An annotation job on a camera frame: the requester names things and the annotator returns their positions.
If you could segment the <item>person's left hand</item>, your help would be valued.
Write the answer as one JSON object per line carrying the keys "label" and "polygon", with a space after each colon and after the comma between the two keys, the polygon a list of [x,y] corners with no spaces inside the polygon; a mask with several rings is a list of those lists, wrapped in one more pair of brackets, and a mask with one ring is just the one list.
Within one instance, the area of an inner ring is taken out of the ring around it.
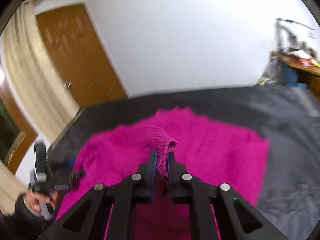
{"label": "person's left hand", "polygon": [[53,192],[50,197],[28,190],[23,197],[23,201],[27,209],[36,216],[42,215],[40,202],[51,206],[53,209],[57,208],[59,193]]}

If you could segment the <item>black sleeved left forearm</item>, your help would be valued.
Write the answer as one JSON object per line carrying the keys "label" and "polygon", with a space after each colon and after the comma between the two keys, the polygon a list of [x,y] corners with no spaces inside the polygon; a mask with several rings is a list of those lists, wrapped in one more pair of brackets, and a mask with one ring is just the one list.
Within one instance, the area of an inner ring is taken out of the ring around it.
{"label": "black sleeved left forearm", "polygon": [[25,201],[27,194],[20,194],[15,203],[14,213],[1,212],[1,239],[38,239],[47,223],[42,213],[31,208]]}

